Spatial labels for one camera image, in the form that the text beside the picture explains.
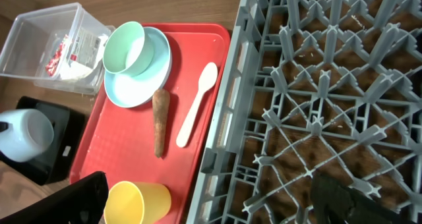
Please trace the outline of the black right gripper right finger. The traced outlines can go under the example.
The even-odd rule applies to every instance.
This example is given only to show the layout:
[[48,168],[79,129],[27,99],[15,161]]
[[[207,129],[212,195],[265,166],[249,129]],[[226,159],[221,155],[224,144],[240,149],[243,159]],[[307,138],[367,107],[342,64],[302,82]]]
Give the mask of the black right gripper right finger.
[[315,174],[311,184],[311,202],[317,222],[415,224],[363,194],[368,191],[378,196],[379,189],[379,186],[359,179],[350,188],[333,177]]

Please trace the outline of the yellow plastic cup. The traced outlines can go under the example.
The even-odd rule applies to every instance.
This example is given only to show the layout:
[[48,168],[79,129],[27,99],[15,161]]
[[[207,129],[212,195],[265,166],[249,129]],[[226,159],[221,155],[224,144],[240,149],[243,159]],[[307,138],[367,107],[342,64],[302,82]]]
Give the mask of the yellow plastic cup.
[[171,207],[171,194],[166,186],[150,182],[121,181],[111,187],[104,208],[107,224],[155,223]]

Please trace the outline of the light blue plate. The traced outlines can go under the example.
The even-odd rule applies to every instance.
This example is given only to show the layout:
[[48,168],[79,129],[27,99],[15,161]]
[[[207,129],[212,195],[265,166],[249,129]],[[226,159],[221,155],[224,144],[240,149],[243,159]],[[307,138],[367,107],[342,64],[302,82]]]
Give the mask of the light blue plate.
[[155,27],[146,27],[155,52],[150,65],[137,76],[105,73],[104,88],[109,100],[118,107],[132,108],[152,99],[163,88],[171,72],[172,55],[166,35]]

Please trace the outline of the mint green bowl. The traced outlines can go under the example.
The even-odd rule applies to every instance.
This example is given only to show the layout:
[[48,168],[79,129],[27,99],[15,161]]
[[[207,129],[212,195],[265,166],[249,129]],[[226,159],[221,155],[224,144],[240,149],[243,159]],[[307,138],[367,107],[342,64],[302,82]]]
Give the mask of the mint green bowl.
[[126,22],[109,37],[104,49],[103,65],[111,74],[137,76],[152,62],[154,51],[146,28],[135,21]]

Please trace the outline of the light blue bowl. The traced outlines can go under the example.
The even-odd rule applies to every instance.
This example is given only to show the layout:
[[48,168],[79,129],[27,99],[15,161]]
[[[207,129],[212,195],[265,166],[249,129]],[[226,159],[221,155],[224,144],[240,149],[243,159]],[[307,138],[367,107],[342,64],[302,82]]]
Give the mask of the light blue bowl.
[[26,162],[52,144],[51,121],[37,109],[15,109],[1,113],[1,153],[15,162]]

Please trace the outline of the red snack wrapper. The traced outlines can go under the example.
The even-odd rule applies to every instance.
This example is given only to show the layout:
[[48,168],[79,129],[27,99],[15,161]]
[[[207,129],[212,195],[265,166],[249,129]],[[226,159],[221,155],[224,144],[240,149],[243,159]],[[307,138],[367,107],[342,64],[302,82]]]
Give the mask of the red snack wrapper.
[[60,58],[63,54],[63,48],[68,42],[69,36],[65,34],[62,42],[59,44],[59,47],[55,51],[53,57],[50,59],[49,63],[45,66],[45,71],[49,76],[53,76],[57,70],[58,64],[60,62]]

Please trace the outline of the orange carrot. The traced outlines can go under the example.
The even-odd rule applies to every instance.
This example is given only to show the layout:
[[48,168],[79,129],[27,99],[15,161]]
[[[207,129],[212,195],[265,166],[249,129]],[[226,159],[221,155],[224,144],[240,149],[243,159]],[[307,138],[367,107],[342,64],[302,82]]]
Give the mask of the orange carrot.
[[158,89],[152,97],[154,118],[154,155],[162,157],[166,140],[167,115],[170,95],[165,89]]

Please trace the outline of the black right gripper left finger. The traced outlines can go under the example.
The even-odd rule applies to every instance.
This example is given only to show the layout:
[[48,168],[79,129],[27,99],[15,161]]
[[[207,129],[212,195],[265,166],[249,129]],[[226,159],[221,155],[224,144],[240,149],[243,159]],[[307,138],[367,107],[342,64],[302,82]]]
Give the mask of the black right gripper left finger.
[[1,224],[99,223],[107,202],[106,174],[96,171],[56,193],[1,219]]

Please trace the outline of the white plastic spoon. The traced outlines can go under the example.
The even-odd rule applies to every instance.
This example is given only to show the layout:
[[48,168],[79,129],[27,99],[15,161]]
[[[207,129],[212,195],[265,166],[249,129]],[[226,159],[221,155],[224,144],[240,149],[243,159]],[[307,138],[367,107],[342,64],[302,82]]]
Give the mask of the white plastic spoon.
[[195,123],[196,115],[198,113],[202,98],[204,94],[210,90],[216,83],[218,78],[218,68],[214,62],[209,62],[202,71],[198,80],[198,92],[193,100],[191,108],[185,117],[181,129],[176,138],[176,145],[184,148],[190,138]]

